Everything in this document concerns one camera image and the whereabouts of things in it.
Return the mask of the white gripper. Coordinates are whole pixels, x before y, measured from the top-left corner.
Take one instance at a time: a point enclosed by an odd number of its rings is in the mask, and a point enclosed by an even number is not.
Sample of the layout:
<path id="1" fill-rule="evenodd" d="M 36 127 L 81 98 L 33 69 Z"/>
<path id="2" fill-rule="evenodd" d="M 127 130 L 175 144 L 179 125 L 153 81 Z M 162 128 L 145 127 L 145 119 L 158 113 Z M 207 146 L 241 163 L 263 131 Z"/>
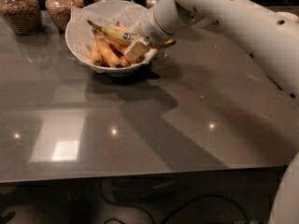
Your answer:
<path id="1" fill-rule="evenodd" d="M 150 9 L 141 22 L 140 33 L 143 37 L 134 38 L 124 55 L 136 59 L 150 51 L 149 43 L 156 46 L 164 44 L 172 36 L 171 21 L 167 12 L 158 8 Z"/>

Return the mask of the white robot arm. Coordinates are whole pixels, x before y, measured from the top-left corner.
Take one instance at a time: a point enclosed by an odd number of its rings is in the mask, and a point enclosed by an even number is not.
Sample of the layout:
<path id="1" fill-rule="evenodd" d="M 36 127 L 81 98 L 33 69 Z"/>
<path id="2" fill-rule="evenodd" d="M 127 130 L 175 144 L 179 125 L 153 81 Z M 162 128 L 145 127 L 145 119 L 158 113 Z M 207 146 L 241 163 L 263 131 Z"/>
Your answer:
<path id="1" fill-rule="evenodd" d="M 257 63 L 279 91 L 298 99 L 298 24 L 250 0 L 162 0 L 149 10 L 141 33 L 162 44 L 182 27 L 209 19 Z M 237 132 L 235 141 L 223 137 L 227 153 L 243 159 L 250 150 L 257 161 L 287 165 L 271 206 L 268 224 L 298 224 L 298 144 L 277 133 L 265 118 L 239 109 L 236 100 L 213 92 L 208 117 L 218 129 Z"/>

